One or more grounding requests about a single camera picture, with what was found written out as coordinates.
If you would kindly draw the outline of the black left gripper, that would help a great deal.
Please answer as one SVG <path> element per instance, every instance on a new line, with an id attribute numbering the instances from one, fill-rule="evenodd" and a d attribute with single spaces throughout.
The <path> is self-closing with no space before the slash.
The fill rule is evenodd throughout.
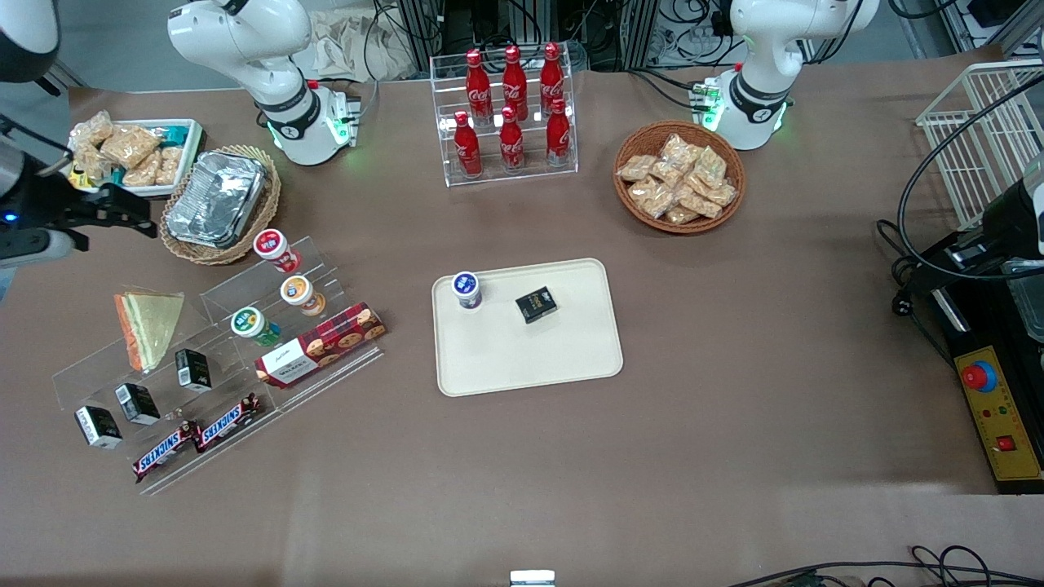
<path id="1" fill-rule="evenodd" d="M 1041 259 L 1042 186 L 1029 189 L 1025 181 L 1014 183 L 984 209 L 981 227 L 989 255 Z"/>

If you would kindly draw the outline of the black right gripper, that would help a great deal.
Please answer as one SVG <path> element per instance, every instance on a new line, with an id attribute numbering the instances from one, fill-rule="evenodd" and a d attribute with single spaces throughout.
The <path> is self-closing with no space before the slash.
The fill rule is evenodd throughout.
<path id="1" fill-rule="evenodd" d="M 2 244 L 26 244 L 44 230 L 70 237 L 75 250 L 89 250 L 78 227 L 123 227 L 149 239 L 159 236 L 152 205 L 115 183 L 94 191 L 74 188 L 60 174 L 42 174 L 35 157 L 4 157 L 1 163 Z"/>

